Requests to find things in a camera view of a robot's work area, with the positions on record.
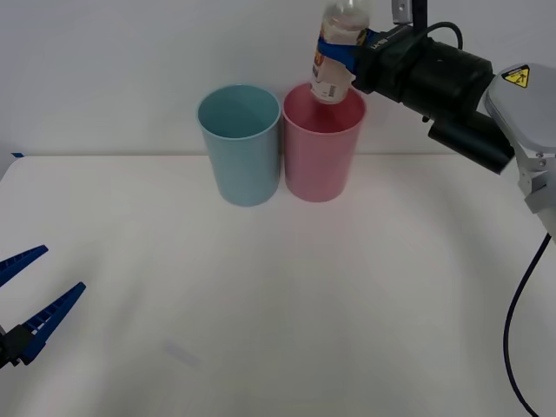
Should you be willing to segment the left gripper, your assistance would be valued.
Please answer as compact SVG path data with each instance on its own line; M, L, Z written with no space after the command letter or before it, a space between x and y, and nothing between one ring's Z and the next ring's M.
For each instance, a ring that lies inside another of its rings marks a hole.
M0 261L0 287L27 268L49 249L45 245L26 250ZM83 282L53 301L48 307L33 315L9 332L0 327L0 368L8 363L14 367L20 362L29 365L43 350L47 340L76 304L86 289Z

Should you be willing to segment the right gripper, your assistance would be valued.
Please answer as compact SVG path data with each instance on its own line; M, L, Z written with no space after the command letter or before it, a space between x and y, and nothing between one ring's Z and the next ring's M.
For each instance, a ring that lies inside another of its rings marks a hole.
M352 86L361 93L376 92L400 103L403 83L424 49L421 34L408 25L381 32L365 28L359 33L359 45L329 43L321 36L317 49L354 73Z

